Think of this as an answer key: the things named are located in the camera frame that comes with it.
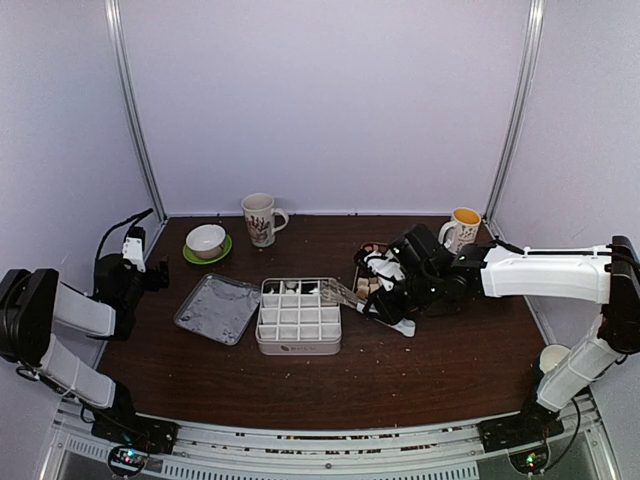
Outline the seashell coral mug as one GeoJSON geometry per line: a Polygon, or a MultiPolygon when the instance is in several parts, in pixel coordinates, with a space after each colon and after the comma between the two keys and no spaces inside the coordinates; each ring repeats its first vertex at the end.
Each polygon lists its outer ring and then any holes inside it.
{"type": "Polygon", "coordinates": [[[251,243],[257,248],[268,248],[276,233],[288,226],[289,215],[275,205],[275,198],[266,193],[253,193],[241,201],[251,243]]]}

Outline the bunny tin lid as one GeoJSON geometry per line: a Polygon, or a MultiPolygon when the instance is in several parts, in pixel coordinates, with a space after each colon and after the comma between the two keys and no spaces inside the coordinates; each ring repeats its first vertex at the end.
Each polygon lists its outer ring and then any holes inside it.
{"type": "Polygon", "coordinates": [[[226,346],[236,345],[259,307],[258,286],[206,274],[174,315],[177,327],[226,346]]]}

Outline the white ceramic bowl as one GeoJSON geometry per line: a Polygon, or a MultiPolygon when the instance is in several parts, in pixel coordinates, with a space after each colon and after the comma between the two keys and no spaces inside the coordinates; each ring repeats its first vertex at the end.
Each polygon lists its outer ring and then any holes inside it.
{"type": "Polygon", "coordinates": [[[201,225],[189,232],[186,245],[197,258],[209,260],[222,253],[226,236],[226,230],[220,225],[201,225]]]}

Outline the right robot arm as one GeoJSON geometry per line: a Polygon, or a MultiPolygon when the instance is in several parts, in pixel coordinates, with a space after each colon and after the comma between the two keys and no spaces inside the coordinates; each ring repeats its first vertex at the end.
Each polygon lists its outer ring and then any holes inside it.
{"type": "Polygon", "coordinates": [[[538,383],[513,419],[519,440],[535,440],[570,400],[612,364],[639,351],[639,259],[630,240],[582,249],[520,248],[498,238],[452,253],[424,224],[383,252],[361,248],[355,264],[377,278],[364,312],[389,326],[439,301],[472,295],[537,296],[590,301],[601,311],[588,333],[538,383]]]}

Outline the green saucer plate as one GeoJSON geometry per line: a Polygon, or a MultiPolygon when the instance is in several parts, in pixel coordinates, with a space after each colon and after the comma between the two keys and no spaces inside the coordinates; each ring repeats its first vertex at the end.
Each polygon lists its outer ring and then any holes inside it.
{"type": "Polygon", "coordinates": [[[214,258],[210,258],[210,259],[199,258],[186,244],[183,245],[182,255],[183,255],[183,258],[191,264],[209,265],[209,264],[217,263],[223,260],[231,252],[232,247],[233,247],[232,238],[230,235],[226,235],[226,238],[222,245],[222,250],[220,251],[219,255],[214,258]]]}

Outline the yellow inside floral mug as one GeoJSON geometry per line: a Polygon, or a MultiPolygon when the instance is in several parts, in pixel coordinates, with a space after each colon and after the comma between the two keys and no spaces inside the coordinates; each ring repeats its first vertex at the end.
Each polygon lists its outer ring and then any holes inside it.
{"type": "Polygon", "coordinates": [[[440,228],[438,242],[457,254],[463,247],[475,242],[481,222],[482,217],[475,210],[458,207],[453,210],[450,220],[440,228]]]}

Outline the aluminium frame post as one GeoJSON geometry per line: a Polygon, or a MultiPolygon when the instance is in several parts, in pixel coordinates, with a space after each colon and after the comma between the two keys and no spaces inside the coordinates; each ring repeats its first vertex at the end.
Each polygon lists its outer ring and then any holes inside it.
{"type": "Polygon", "coordinates": [[[524,124],[527,99],[531,92],[539,57],[545,6],[546,2],[543,0],[531,0],[529,2],[528,19],[514,99],[497,171],[484,213],[485,223],[489,227],[496,222],[499,203],[506,187],[509,170],[515,158],[517,143],[524,124]]]}
{"type": "Polygon", "coordinates": [[[159,186],[149,157],[141,117],[136,101],[124,28],[122,24],[120,2],[117,0],[106,0],[104,2],[104,6],[107,28],[114,52],[120,88],[125,106],[127,125],[131,134],[134,152],[141,169],[144,185],[155,211],[155,216],[159,222],[163,223],[167,221],[168,216],[161,199],[159,186]]]}

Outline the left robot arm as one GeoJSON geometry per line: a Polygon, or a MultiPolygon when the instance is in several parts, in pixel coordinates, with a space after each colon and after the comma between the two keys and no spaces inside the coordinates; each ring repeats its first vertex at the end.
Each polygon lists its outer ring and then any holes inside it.
{"type": "Polygon", "coordinates": [[[8,271],[1,281],[1,356],[64,395],[76,397],[123,444],[145,432],[127,387],[87,365],[54,333],[56,324],[106,341],[126,341],[147,292],[169,285],[166,261],[145,263],[146,231],[131,226],[118,253],[94,264],[94,291],[86,295],[64,283],[55,269],[8,271]]]}

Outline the white handled tongs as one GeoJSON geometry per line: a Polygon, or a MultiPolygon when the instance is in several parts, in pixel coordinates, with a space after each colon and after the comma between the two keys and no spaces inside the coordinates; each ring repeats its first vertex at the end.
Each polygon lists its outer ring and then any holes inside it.
{"type": "Polygon", "coordinates": [[[401,333],[405,337],[412,338],[415,336],[415,322],[407,319],[401,309],[392,306],[377,294],[371,298],[362,299],[334,278],[321,279],[319,281],[319,293],[326,302],[345,305],[367,318],[401,333]]]}

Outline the right aluminium frame post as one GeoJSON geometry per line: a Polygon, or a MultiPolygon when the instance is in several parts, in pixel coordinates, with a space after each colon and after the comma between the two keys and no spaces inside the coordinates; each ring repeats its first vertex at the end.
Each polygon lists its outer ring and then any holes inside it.
{"type": "Polygon", "coordinates": [[[531,0],[529,2],[528,19],[514,99],[497,171],[484,213],[485,223],[489,227],[496,222],[499,203],[506,187],[509,170],[515,158],[517,143],[524,124],[527,99],[531,92],[539,57],[545,6],[546,2],[543,0],[531,0]]]}

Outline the front aluminium rail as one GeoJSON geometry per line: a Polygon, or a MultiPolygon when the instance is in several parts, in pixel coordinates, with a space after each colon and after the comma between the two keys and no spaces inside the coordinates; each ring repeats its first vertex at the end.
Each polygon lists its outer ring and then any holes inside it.
{"type": "Polygon", "coordinates": [[[370,430],[268,430],[182,421],[169,454],[145,454],[137,479],[526,479],[528,452],[549,456],[544,479],[618,479],[590,395],[560,416],[558,436],[489,451],[474,420],[370,430]]]}

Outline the tin box with dividers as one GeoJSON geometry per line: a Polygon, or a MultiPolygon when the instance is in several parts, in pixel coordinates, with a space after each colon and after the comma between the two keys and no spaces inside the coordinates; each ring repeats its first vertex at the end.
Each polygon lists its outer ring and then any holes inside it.
{"type": "Polygon", "coordinates": [[[326,278],[267,278],[255,338],[267,356],[329,356],[340,351],[340,305],[322,296],[326,278]]]}

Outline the white cup near base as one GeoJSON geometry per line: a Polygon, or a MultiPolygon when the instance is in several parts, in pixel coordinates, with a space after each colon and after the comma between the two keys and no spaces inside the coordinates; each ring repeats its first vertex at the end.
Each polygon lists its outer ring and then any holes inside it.
{"type": "Polygon", "coordinates": [[[561,344],[547,345],[540,353],[537,366],[542,375],[553,370],[570,352],[570,349],[561,344]]]}

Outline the left aluminium frame post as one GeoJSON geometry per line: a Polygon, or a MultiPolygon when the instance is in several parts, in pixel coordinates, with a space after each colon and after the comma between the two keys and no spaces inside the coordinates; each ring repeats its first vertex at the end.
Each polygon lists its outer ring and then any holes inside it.
{"type": "Polygon", "coordinates": [[[159,222],[163,223],[167,221],[168,216],[161,199],[159,186],[149,157],[141,117],[136,101],[124,28],[122,24],[120,2],[117,0],[106,0],[104,2],[104,6],[107,28],[114,52],[120,88],[125,106],[127,125],[131,134],[134,152],[141,169],[144,185],[155,211],[155,216],[159,222]]]}

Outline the red chocolate tray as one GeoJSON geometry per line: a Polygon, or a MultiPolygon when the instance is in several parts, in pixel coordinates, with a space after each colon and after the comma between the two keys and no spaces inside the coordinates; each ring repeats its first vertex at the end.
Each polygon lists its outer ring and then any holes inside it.
{"type": "Polygon", "coordinates": [[[385,266],[388,245],[366,242],[355,253],[353,261],[356,267],[352,290],[356,296],[367,301],[382,295],[388,281],[380,276],[379,270],[385,266]]]}

